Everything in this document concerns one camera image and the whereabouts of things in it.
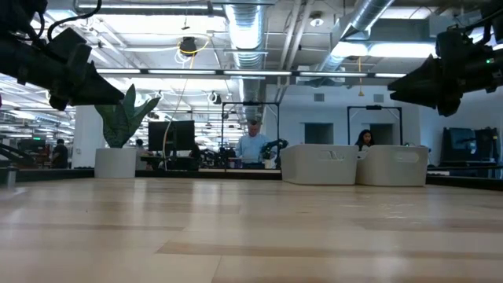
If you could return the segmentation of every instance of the woman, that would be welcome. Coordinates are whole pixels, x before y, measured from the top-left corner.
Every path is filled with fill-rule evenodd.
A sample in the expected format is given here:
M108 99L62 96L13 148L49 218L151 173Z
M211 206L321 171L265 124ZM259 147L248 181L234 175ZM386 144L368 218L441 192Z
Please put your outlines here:
M362 130L358 136L358 141L355 143L359 147L360 151L367 151L369 147L374 145L374 140L372 139L372 132L370 130Z

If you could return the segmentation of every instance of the computer monitor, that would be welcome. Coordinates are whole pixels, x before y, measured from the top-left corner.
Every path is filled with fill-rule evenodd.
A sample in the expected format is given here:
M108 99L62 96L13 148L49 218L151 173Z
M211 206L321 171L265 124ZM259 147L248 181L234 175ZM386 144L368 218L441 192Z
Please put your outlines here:
M20 140L19 150L24 152L40 152L46 146L46 140L24 139Z
M163 150L164 133L169 122L149 123L149 151ZM167 132L166 150L192 150L196 144L194 121L173 121Z

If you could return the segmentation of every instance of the black frame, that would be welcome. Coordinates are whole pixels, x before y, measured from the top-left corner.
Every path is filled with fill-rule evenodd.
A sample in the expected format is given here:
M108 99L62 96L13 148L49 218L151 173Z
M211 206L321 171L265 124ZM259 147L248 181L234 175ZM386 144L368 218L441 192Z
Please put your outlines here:
M398 119L400 124L400 145L403 145L403 121L402 121L402 107L388 107L388 106L380 106L380 105L369 105L369 106L347 106L347 144L351 145L351 122L350 122L350 114L351 109L365 109L369 111L383 110L383 109L396 109L398 110Z

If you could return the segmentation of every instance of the person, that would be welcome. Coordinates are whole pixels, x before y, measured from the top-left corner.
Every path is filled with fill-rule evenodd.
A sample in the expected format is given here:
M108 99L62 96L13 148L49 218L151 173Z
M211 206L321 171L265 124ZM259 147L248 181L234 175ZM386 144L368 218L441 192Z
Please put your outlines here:
M262 147L269 142L269 138L260 134L260 124L256 120L248 123L248 134L242 136L236 145L236 157L242 159L243 169L264 169L260 156Z
M64 146L64 140L61 138L56 141L51 167L58 169L68 168L68 149Z
M354 145L359 147L360 151L367 151L369 147L374 145L374 140L372 139L372 132L370 130L362 130L360 135L358 136L358 140Z
M141 161L142 156L151 156L151 152L143 147L143 140L136 140L136 170L147 170L147 161Z

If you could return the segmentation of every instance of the pipe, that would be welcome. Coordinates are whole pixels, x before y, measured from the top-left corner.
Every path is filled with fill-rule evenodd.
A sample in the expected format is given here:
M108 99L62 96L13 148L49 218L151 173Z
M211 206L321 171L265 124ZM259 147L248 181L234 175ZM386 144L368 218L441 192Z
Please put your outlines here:
M299 17L300 11L300 0L296 0L293 4L292 18L290 19L290 26L288 27L288 31L286 34L285 44L283 45L283 51L281 52L280 65L278 70L283 68L285 64L286 56L288 54L288 49L290 47L290 43L292 42L292 35L294 30L296 29L297 18Z
M304 8L304 15L302 22L300 23L299 30L297 31L296 39L293 42L292 53L290 54L290 58L288 59L288 63L286 64L286 69L290 70L292 67L293 61L296 58L297 50L299 49L300 40L302 39L302 35L304 33L304 28L307 25L307 21L309 20L309 15L311 14L311 9L313 8L314 0L308 0L306 7Z
M74 10L77 13L89 13L96 8L96 1L75 0ZM225 17L225 13L221 6L213 6L210 2L208 5L191 4L186 5L170 5L166 4L139 4L137 2L106 2L101 5L99 14L107 15L165 15L165 16L208 16L208 17Z
M348 25L342 26L338 30L340 37L336 39L336 45L333 47L333 50L342 38L360 31L368 31L394 1L395 0L358 0ZM334 72L343 63L344 59L346 58L333 56L332 53L329 53L322 63L318 65L317 71Z
M229 19L229 36L235 49L261 50L265 21L265 6L225 5ZM234 64L240 70L258 70L263 66L264 54L233 53ZM241 101L263 101L265 83L258 79L240 79L239 91ZM256 108L243 107L245 118L260 119Z

